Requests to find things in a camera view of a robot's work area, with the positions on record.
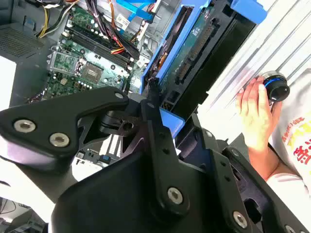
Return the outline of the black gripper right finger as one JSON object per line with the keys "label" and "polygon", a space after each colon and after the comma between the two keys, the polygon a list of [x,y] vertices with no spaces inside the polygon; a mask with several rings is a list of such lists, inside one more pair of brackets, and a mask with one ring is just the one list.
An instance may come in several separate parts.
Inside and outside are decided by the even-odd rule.
{"label": "black gripper right finger", "polygon": [[190,116],[176,137],[179,159],[202,171],[220,233],[306,233],[307,228],[251,167],[245,157],[225,141],[215,139]]}

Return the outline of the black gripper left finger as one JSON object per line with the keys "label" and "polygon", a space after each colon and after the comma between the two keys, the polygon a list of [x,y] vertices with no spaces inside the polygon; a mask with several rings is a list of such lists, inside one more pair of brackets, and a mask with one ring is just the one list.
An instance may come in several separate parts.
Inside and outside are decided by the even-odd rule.
{"label": "black gripper left finger", "polygon": [[122,137],[121,158],[141,152],[151,159],[157,208],[185,216],[190,200],[178,178],[180,166],[170,129],[162,123],[156,81],[147,84],[142,100],[115,87],[102,87],[0,113],[1,156],[45,172],[67,171],[81,148],[111,134]]}

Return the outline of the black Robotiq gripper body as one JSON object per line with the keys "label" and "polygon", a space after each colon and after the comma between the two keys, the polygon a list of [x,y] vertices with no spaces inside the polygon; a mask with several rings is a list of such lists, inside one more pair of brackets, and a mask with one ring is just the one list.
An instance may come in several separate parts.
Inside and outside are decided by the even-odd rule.
{"label": "black Robotiq gripper body", "polygon": [[231,233],[207,171],[211,151],[197,151],[198,166],[180,162],[179,181],[190,199],[186,216],[156,204],[150,159],[138,153],[71,186],[52,213],[54,233]]}

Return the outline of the person's bare hand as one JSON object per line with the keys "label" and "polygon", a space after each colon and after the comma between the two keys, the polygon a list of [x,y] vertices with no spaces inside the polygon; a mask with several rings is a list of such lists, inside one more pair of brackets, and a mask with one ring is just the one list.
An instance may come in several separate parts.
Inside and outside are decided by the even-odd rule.
{"label": "person's bare hand", "polygon": [[242,133],[248,148],[262,151],[274,131],[282,108],[282,102],[269,105],[263,77],[252,79],[237,94],[236,107],[242,121]]}

